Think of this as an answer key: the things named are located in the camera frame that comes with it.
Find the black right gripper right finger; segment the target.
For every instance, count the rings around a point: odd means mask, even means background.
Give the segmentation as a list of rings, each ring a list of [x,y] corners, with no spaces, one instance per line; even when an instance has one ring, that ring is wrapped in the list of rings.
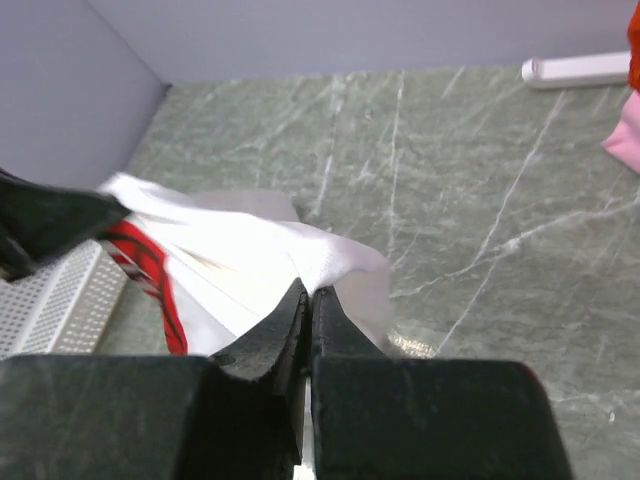
[[[396,479],[397,365],[346,316],[337,293],[313,300],[311,417],[318,479]]]

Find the white t-shirt with red print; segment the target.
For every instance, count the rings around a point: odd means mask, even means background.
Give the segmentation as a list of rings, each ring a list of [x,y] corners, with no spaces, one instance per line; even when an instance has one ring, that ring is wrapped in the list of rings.
[[[273,313],[295,281],[309,294],[334,288],[373,343],[389,331],[388,260],[301,222],[283,193],[186,195],[125,173],[100,192],[128,210],[104,248],[158,301],[172,354],[217,353]]]

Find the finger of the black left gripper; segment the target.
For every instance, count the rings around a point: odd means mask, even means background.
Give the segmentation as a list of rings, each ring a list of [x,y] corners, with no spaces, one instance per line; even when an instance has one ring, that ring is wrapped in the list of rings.
[[[42,185],[1,172],[1,278],[37,273],[129,216],[115,197]]]

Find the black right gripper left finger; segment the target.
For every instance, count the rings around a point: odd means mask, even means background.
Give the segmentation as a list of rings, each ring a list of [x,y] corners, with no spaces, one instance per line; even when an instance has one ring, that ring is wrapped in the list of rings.
[[[307,294],[294,280],[275,309],[212,357],[215,479],[290,479],[301,463]]]

